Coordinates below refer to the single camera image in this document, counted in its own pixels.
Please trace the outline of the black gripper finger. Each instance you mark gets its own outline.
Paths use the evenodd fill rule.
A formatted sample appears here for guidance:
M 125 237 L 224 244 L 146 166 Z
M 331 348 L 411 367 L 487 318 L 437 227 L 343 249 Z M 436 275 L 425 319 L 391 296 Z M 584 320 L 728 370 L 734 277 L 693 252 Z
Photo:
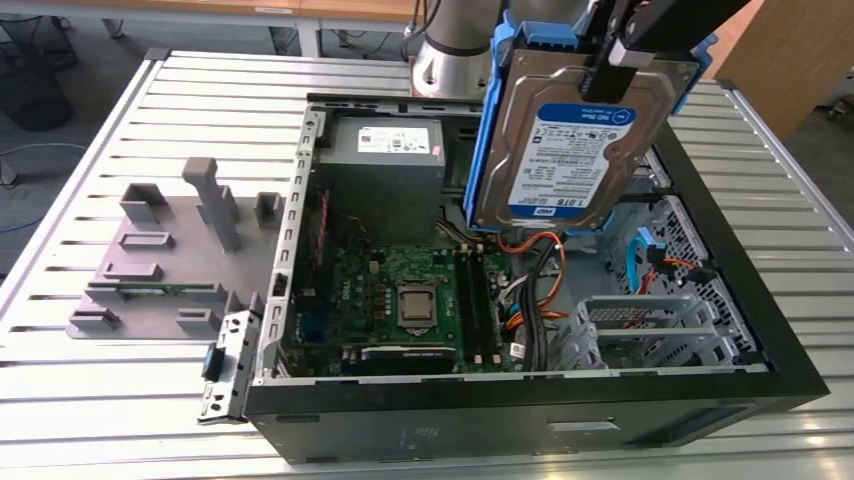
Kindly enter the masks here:
M 593 58 L 585 61 L 588 72 L 581 81 L 584 100 L 621 100 L 636 69 L 613 66 L 608 57 L 616 47 L 636 1 L 603 0 L 592 3 L 581 37 L 581 52 Z

